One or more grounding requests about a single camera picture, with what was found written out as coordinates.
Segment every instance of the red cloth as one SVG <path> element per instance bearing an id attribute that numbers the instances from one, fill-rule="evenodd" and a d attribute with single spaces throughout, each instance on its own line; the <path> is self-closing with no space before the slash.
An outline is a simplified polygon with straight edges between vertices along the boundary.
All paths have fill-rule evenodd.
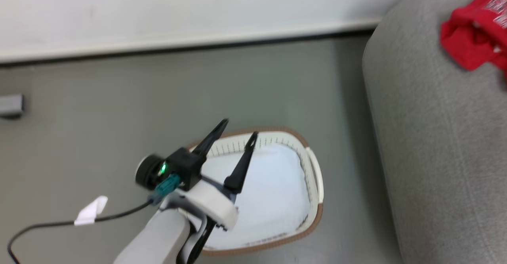
<path id="1" fill-rule="evenodd" d="M 474 0 L 455 9 L 442 24 L 440 43 L 463 68 L 490 61 L 507 78 L 507 0 Z"/>

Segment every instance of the floor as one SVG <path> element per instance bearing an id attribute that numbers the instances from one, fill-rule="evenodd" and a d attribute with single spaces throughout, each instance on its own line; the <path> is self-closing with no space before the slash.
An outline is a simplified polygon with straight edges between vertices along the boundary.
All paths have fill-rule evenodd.
<path id="1" fill-rule="evenodd" d="M 0 94 L 27 114 L 0 120 L 0 238 L 35 222 L 74 219 L 107 195 L 105 214 L 145 201 L 140 159 L 228 130 L 288 126 L 324 176 L 324 215 L 302 240 L 199 264 L 401 264 L 364 90 L 368 36 L 0 70 Z M 154 208 L 80 228 L 38 230 L 14 246 L 23 264 L 112 263 Z M 9 263 L 2 249 L 0 262 Z"/>

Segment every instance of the basket handle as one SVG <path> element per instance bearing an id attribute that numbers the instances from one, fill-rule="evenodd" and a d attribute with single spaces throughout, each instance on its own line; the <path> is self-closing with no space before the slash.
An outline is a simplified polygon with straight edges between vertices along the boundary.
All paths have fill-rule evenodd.
<path id="1" fill-rule="evenodd" d="M 318 203 L 322 204 L 324 201 L 324 181 L 322 179 L 322 172 L 320 171 L 320 165 L 318 164 L 317 157 L 310 147 L 306 147 L 308 157 L 312 163 L 313 172 L 315 172 L 315 178 L 317 179 L 317 191 L 318 191 Z"/>

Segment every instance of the gray fabric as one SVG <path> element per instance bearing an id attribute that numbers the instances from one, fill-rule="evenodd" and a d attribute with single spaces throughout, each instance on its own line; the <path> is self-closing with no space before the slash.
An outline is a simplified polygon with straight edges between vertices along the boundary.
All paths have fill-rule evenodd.
<path id="1" fill-rule="evenodd" d="M 507 263 L 507 92 L 491 64 L 462 70 L 440 24 L 471 0 L 404 0 L 363 67 L 406 264 Z"/>

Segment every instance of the green led indicator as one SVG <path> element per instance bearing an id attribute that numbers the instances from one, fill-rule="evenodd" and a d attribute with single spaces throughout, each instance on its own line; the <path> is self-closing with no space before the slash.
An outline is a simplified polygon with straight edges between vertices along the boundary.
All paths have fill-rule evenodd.
<path id="1" fill-rule="evenodd" d="M 167 168 L 167 164 L 164 163 L 162 167 L 160 168 L 159 176 L 163 175 L 165 173 L 165 169 Z"/>

